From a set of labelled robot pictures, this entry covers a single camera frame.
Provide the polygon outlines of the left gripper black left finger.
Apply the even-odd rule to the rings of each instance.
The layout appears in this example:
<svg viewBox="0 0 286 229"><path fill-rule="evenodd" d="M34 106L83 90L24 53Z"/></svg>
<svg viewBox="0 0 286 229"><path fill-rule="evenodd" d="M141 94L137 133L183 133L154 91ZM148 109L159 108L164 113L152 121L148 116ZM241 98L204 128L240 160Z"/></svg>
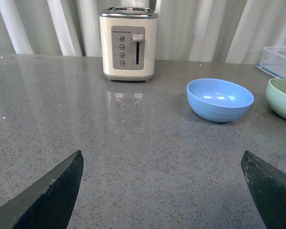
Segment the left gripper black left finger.
<svg viewBox="0 0 286 229"><path fill-rule="evenodd" d="M65 229L83 173L80 150L0 207L0 229Z"/></svg>

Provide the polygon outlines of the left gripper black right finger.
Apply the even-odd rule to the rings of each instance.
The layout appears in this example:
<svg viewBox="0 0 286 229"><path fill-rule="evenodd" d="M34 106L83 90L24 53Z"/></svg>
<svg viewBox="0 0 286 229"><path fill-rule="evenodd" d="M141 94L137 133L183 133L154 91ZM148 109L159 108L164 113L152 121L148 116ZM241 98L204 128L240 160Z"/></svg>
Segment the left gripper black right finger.
<svg viewBox="0 0 286 229"><path fill-rule="evenodd" d="M246 150L242 171L266 228L286 229L286 173Z"/></svg>

